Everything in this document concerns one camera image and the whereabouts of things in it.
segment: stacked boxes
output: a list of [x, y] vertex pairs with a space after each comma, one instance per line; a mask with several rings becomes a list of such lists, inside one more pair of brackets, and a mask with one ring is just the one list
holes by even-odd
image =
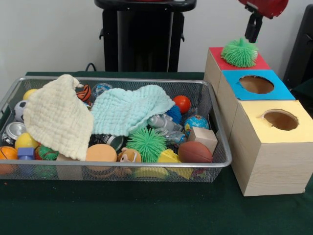
[[210, 48], [212, 84], [244, 196], [303, 193], [313, 172], [313, 120], [259, 55], [240, 69]]

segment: metal basket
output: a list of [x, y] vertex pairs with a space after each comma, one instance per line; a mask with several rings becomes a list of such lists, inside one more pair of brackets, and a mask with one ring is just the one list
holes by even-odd
[[[23, 94], [33, 88], [41, 88], [56, 77], [25, 77], [11, 86], [0, 103], [0, 134], [14, 120], [14, 106]], [[0, 160], [0, 179], [29, 180], [105, 180], [105, 181], [168, 181], [168, 182], [213, 182], [223, 167], [232, 161], [229, 145], [221, 123], [220, 112], [210, 84], [196, 80], [150, 80], [120, 78], [77, 78], [91, 87], [100, 82], [114, 88], [137, 90], [148, 84], [161, 86], [174, 98], [187, 96], [192, 107], [183, 119], [199, 114], [208, 117], [216, 133], [218, 144], [211, 164], [173, 163], [108, 163], [78, 161], [23, 161]]]

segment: black cable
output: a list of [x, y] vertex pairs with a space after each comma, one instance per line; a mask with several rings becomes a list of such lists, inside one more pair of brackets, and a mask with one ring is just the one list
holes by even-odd
[[93, 63], [89, 63], [85, 69], [85, 71], [88, 71], [89, 67], [92, 66], [94, 71], [97, 71], [96, 66]]

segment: green toy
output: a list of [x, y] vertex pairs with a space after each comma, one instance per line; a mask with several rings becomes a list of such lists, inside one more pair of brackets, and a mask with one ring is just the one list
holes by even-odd
[[48, 148], [44, 145], [41, 145], [39, 147], [38, 150], [39, 156], [43, 159], [43, 160], [49, 160], [49, 161], [53, 161], [56, 160], [59, 152], [58, 151], [54, 151], [51, 148]]
[[141, 154], [143, 163], [156, 163], [161, 152], [166, 149], [166, 139], [147, 128], [135, 131], [129, 136], [126, 147], [137, 150]]
[[258, 56], [258, 48], [241, 38], [227, 44], [223, 48], [221, 56], [233, 66], [249, 68], [256, 65], [255, 61]]

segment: black stand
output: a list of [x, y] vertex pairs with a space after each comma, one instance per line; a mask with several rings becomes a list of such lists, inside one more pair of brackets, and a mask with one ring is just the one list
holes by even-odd
[[94, 0], [104, 9], [106, 71], [177, 72], [183, 37], [183, 11], [197, 0], [139, 2]]

